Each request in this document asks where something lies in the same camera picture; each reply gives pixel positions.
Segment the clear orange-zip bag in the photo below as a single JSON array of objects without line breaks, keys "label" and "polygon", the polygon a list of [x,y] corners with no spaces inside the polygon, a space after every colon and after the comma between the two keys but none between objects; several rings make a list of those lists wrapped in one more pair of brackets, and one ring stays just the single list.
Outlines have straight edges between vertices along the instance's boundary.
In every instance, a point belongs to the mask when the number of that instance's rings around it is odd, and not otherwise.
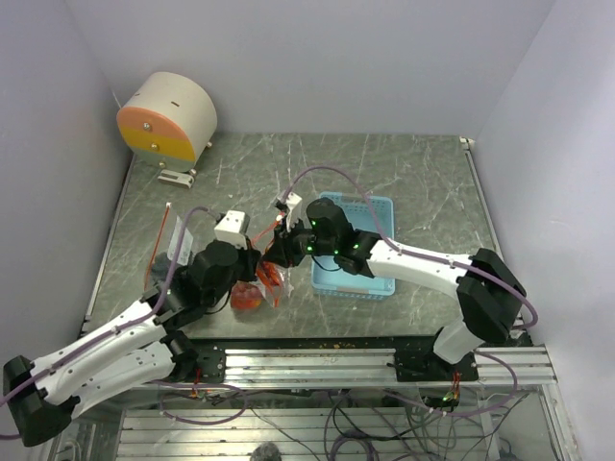
[{"label": "clear orange-zip bag", "polygon": [[293,291],[288,270],[272,262],[261,260],[257,265],[256,277],[255,281],[249,283],[260,289],[263,297],[260,305],[268,303],[277,308],[283,298],[289,297]]},{"label": "clear orange-zip bag", "polygon": [[[167,272],[176,252],[183,219],[177,214],[171,203],[167,202],[162,215],[160,228],[154,249],[147,264],[143,288],[148,290],[166,279]],[[184,231],[184,239],[176,263],[176,269],[188,265],[193,259],[194,237],[189,229]]]}]

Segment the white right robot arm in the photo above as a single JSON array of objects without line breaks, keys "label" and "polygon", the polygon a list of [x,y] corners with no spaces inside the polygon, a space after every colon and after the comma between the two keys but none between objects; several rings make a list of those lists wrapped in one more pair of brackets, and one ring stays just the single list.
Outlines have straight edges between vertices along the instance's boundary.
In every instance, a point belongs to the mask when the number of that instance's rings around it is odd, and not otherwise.
[{"label": "white right robot arm", "polygon": [[423,358],[430,377],[447,378],[466,354],[484,343],[506,341],[513,330],[526,292],[493,251],[455,255],[403,245],[377,231],[354,228],[344,210],[327,198],[307,206],[306,221],[297,217],[294,206],[277,207],[283,217],[265,261],[291,268],[307,256],[329,256],[350,275],[409,281],[457,302],[459,316],[435,334]]}]

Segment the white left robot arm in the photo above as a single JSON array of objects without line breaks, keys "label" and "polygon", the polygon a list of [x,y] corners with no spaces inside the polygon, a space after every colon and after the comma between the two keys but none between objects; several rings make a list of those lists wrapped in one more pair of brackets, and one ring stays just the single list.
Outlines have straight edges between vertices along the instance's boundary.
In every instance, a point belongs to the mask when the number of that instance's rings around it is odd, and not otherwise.
[{"label": "white left robot arm", "polygon": [[260,253],[214,240],[126,310],[63,349],[3,368],[3,397],[24,447],[63,432],[99,402],[152,380],[179,382],[199,367],[182,328],[206,315],[239,281],[253,281]]}]

